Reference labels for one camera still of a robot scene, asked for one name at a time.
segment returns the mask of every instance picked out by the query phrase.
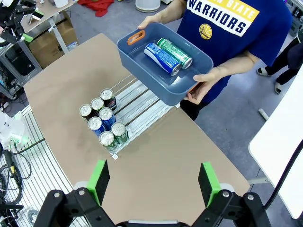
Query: black pants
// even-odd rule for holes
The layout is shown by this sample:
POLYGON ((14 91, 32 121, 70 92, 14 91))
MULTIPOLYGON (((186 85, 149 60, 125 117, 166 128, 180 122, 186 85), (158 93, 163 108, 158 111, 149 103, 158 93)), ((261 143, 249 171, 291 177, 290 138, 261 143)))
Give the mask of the black pants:
POLYGON ((180 107, 194 121, 198 117, 200 110, 208 104, 202 101, 199 105, 196 105, 190 101, 182 100, 180 107))
MULTIPOLYGON (((265 70, 268 72, 269 75, 274 75, 276 72, 278 72, 280 69, 282 69, 283 67, 285 67, 286 65, 288 65, 288 60, 287 60, 287 54, 289 52, 289 50, 296 46, 297 44, 299 44, 299 40, 297 38, 295 38, 283 51, 282 53, 279 54, 279 56, 277 56, 277 58, 275 59, 274 63, 272 66, 267 66, 265 67, 265 70)), ((288 69, 287 71, 285 71, 284 73, 282 73, 277 79, 276 81, 279 84, 285 84, 288 81, 291 80, 291 78, 293 78, 295 75, 297 75, 299 70, 292 70, 292 69, 288 69)))

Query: red cloth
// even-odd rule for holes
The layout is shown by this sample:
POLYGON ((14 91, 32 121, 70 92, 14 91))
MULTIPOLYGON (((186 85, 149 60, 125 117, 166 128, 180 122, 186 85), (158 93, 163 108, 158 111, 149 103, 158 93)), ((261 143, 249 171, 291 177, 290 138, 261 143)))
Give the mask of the red cloth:
POLYGON ((78 3, 96 11, 96 17, 102 17, 107 13, 107 8, 114 3, 114 0, 79 0, 78 3))

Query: blue can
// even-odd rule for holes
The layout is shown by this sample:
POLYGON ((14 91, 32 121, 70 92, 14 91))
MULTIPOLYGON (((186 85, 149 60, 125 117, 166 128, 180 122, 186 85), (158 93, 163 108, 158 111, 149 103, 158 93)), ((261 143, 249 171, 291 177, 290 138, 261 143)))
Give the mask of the blue can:
POLYGON ((106 130, 110 131, 112 125, 116 122, 116 117, 111 108, 105 107, 100 110, 99 117, 102 120, 106 130))
POLYGON ((102 121, 98 117, 92 117, 89 119, 89 129, 99 137, 102 132, 106 131, 102 121))
POLYGON ((172 56, 154 43, 148 44, 144 49, 144 54, 154 60, 161 68, 168 72, 172 77, 175 76, 182 65, 172 56))

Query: concrete floor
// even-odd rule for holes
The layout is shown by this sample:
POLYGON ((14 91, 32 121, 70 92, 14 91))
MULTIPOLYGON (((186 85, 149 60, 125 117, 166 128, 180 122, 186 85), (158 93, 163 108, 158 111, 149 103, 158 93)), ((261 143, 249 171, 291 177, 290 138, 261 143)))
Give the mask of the concrete floor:
MULTIPOLYGON (((134 31, 148 15, 137 11, 134 1, 130 3, 115 1, 103 17, 96 17, 94 11, 78 4, 75 4, 70 11, 71 21, 80 43, 99 33, 104 33, 116 43, 121 37, 134 31)), ((179 24, 180 20, 169 23, 168 27, 176 31, 179 24)), ((288 37, 284 47, 290 41, 291 38, 288 37)), ((253 70, 245 75, 232 76, 228 87, 216 100, 201 110, 196 120, 201 129, 247 179, 256 177, 259 172, 258 165, 248 152, 249 142, 264 123, 263 118, 258 114, 258 109, 263 108, 268 115, 271 115, 291 85, 291 81, 288 82, 284 85, 283 92, 276 95, 274 81, 281 72, 271 78, 258 76, 255 73, 256 69, 264 65, 260 61, 253 70)), ((10 115, 18 109, 23 109, 23 105, 14 104, 10 115)), ((265 203, 270 197, 273 187, 269 183, 259 184, 254 185, 252 191, 258 193, 265 203)), ((273 227, 298 226, 279 197, 269 208, 268 215, 273 227)), ((233 224, 230 221, 224 221, 221 226, 229 227, 233 224)))

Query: blue plastic bin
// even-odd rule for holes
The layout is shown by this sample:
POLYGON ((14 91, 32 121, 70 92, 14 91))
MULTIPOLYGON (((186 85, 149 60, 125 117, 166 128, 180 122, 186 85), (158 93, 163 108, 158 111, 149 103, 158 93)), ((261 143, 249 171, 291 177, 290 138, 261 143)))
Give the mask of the blue plastic bin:
POLYGON ((192 43, 160 23, 149 24, 144 30, 136 30, 117 43, 122 65, 136 76, 166 105, 178 104, 197 82, 196 74, 206 74, 213 67, 212 59, 192 43), (144 54, 148 43, 167 38, 193 58, 186 70, 171 77, 164 69, 144 54))

